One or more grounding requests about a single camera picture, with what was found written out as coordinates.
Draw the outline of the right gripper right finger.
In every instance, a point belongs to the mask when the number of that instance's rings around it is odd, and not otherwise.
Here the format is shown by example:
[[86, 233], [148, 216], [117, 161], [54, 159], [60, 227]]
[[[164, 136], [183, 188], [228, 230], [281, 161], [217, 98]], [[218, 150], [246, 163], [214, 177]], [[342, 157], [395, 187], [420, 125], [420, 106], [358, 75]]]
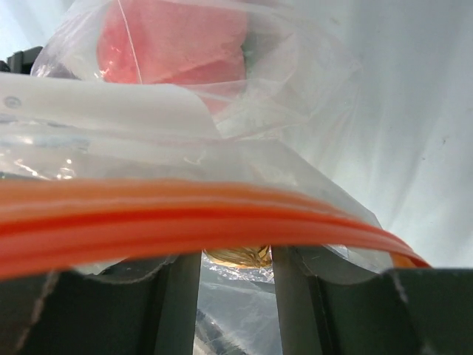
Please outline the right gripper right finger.
[[470, 354], [472, 271], [380, 274], [324, 247], [272, 251], [285, 354]]

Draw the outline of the clear zip top bag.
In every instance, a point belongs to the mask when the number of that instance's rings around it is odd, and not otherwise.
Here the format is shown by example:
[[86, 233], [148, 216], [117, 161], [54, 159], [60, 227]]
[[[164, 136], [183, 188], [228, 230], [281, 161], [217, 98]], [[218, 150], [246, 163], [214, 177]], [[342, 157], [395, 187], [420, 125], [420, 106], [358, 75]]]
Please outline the clear zip top bag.
[[[113, 1], [77, 1], [29, 76], [110, 83], [96, 49]], [[272, 251], [324, 247], [380, 274], [425, 262], [330, 179], [350, 128], [359, 65], [277, 1], [244, 10], [245, 88], [218, 139], [108, 132], [1, 116], [1, 282], [49, 271], [100, 275], [129, 260], [200, 254], [193, 351], [285, 354]], [[270, 246], [267, 268], [205, 249]]]

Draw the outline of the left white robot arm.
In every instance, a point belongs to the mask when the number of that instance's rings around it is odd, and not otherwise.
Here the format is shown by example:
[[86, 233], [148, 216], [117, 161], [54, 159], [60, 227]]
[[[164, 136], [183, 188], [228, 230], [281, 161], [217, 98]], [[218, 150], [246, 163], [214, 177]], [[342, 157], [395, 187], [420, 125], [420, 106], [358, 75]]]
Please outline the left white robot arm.
[[1, 116], [141, 137], [220, 137], [203, 101], [170, 84], [107, 84], [3, 72]]

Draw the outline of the beige fake egg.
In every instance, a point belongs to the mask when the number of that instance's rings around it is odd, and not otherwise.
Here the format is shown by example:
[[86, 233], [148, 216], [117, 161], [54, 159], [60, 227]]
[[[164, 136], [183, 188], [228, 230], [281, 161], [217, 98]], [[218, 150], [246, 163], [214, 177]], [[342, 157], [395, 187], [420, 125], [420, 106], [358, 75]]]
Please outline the beige fake egg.
[[270, 246], [205, 249], [210, 261], [231, 268], [267, 268], [272, 265]]

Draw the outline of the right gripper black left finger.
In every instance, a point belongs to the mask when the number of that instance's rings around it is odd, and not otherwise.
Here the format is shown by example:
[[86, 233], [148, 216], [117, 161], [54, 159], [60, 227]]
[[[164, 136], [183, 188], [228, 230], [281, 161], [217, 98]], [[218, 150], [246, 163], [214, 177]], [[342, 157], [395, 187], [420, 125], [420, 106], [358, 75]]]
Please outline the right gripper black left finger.
[[200, 254], [1, 282], [3, 354], [191, 354]]

